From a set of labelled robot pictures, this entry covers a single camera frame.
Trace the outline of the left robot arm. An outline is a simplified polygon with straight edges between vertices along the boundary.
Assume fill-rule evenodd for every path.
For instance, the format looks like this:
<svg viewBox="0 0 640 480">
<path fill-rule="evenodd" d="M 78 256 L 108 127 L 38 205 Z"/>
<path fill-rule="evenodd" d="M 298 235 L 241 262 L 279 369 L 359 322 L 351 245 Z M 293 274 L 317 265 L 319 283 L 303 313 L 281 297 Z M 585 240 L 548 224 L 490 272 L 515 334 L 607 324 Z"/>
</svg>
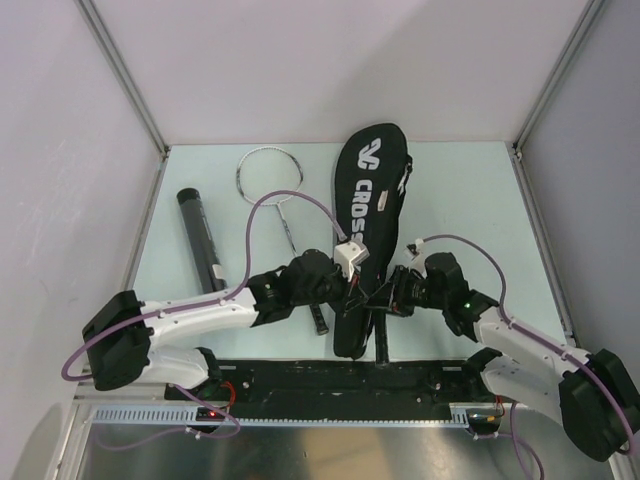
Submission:
<svg viewBox="0 0 640 480">
<path fill-rule="evenodd" d="M 177 384 L 212 398 L 222 385 L 212 351 L 179 348 L 178 341 L 272 324 L 311 304 L 337 309 L 357 286 L 368 255 L 354 242 L 338 245 L 331 256 L 311 249 L 239 289 L 181 301 L 144 303 L 134 291 L 122 291 L 82 330 L 94 386 L 111 391 L 134 382 Z"/>
</svg>

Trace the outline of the black racket bag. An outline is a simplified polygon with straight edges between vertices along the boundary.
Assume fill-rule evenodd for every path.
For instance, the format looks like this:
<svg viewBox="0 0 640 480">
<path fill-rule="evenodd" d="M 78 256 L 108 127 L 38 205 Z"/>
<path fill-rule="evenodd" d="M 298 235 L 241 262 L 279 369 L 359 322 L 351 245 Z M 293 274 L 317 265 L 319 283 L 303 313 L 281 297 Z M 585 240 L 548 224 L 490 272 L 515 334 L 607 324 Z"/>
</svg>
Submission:
<svg viewBox="0 0 640 480">
<path fill-rule="evenodd" d="M 333 175 L 335 217 L 350 240 L 368 249 L 358 282 L 358 292 L 365 297 L 386 280 L 412 169 L 406 136 L 394 123 L 354 133 L 338 156 Z"/>
</svg>

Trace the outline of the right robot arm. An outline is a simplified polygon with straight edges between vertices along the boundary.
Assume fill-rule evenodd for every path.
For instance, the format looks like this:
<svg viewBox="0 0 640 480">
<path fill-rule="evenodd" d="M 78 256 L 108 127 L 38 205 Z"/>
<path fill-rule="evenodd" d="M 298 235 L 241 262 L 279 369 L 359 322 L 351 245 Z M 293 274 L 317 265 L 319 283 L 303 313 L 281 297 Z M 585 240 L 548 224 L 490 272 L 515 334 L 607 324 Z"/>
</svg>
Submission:
<svg viewBox="0 0 640 480">
<path fill-rule="evenodd" d="M 401 317 L 417 308 L 440 311 L 455 335 L 483 347 L 461 378 L 469 398 L 520 402 L 558 423 L 593 460 L 626 452 L 639 430 L 639 392 L 616 354 L 563 344 L 508 316 L 469 287 L 451 253 L 430 255 L 422 272 L 396 267 L 366 305 Z"/>
</svg>

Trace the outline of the black shuttlecock tube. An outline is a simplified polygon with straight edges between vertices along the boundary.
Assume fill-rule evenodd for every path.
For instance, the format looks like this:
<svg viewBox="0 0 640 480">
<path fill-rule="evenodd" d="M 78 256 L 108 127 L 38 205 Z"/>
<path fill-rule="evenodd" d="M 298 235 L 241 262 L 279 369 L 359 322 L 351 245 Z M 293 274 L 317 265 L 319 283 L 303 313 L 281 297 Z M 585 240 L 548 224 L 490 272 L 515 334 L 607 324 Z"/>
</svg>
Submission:
<svg viewBox="0 0 640 480">
<path fill-rule="evenodd" d="M 176 194 L 176 199 L 203 292 L 213 293 L 226 289 L 226 277 L 199 191 L 191 187 L 184 188 Z"/>
</svg>

